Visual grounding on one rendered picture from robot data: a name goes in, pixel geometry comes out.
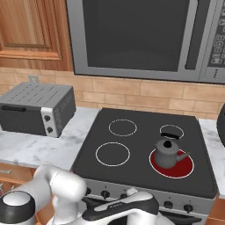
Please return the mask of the grey metal kettle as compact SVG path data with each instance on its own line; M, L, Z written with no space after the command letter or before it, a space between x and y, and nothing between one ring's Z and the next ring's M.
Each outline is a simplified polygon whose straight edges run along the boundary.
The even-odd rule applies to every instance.
M156 142L154 154L156 165L164 169L170 169L173 168L177 162L184 160L191 154L190 152L185 152L179 155L178 151L179 146L176 141L173 141L171 138L161 137Z

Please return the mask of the black hob stove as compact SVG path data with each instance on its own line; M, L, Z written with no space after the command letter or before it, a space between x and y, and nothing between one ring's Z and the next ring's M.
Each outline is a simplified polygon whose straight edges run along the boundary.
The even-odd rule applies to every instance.
M178 154L191 154L170 169L156 165L156 142L171 138ZM120 199L131 187L150 192L159 210L201 219L205 225L217 194L217 184L201 133L193 116L104 108L100 110L73 163L72 170L91 189L96 202ZM108 191L106 199L101 195ZM173 208L164 207L170 201ZM187 213L184 205L193 210Z

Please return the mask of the grey toaster oven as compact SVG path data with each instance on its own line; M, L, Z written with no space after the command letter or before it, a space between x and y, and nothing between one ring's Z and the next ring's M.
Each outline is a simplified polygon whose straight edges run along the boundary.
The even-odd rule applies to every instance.
M25 107L25 112L5 111L2 105ZM76 112L71 85L22 82L0 97L3 131L58 138ZM48 115L51 120L45 121Z

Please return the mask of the dark glass microwave door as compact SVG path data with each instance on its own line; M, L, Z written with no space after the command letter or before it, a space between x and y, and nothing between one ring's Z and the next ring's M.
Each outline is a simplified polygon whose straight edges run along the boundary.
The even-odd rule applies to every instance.
M198 0L66 0L80 75L192 80L185 68Z

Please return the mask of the grey microwave oven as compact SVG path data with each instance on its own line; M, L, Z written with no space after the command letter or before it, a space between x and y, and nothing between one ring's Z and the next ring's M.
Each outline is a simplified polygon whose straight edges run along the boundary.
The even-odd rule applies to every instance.
M74 71L225 84L225 0L66 0Z

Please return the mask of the dark rounded appliance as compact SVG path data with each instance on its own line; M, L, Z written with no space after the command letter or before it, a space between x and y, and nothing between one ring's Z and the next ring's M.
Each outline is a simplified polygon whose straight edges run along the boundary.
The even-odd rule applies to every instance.
M225 146L225 103L223 104L223 107L218 115L216 127L221 142Z

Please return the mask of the wooden drawer front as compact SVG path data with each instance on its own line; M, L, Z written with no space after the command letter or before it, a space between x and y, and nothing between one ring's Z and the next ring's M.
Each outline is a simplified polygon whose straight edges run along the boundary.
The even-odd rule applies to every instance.
M15 184L23 184L32 180L35 172L34 168L8 163L0 163L0 170L11 170L11 174L9 175L0 173L0 180Z

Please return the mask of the wooden cupboard door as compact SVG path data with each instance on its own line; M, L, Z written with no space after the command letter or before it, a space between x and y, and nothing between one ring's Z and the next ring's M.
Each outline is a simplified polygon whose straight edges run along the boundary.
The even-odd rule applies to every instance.
M0 0L0 67L73 69L66 0Z

